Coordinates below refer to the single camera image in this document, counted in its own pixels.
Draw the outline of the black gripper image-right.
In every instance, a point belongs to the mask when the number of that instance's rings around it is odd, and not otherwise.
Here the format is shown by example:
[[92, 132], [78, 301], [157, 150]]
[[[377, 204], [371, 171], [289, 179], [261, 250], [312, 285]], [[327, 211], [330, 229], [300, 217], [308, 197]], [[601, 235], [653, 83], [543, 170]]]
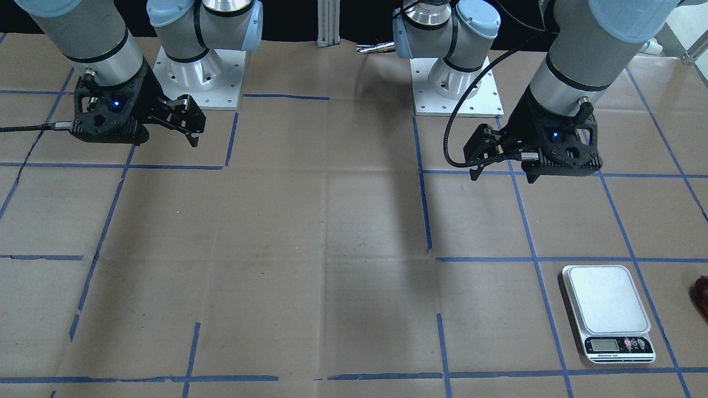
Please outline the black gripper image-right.
[[522, 163], [530, 184], [541, 175], [588, 176], [598, 172], [603, 162], [597, 148], [594, 106], [584, 102], [574, 116], [557, 115], [542, 107], [527, 88], [501, 131], [489, 124], [475, 129], [463, 148], [464, 165], [471, 165], [470, 179], [477, 181], [486, 166], [518, 160], [517, 152], [521, 151], [539, 155], [537, 160]]

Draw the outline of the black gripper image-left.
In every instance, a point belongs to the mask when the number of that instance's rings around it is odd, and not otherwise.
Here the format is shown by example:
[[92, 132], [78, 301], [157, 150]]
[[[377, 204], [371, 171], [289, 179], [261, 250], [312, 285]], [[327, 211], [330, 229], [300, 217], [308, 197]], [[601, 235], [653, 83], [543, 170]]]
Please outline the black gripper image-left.
[[87, 68], [74, 89], [70, 134], [85, 143], [140, 145], [149, 139], [145, 124], [159, 124], [198, 146], [206, 116], [191, 95], [169, 100], [146, 60], [136, 75], [115, 86], [100, 86]]

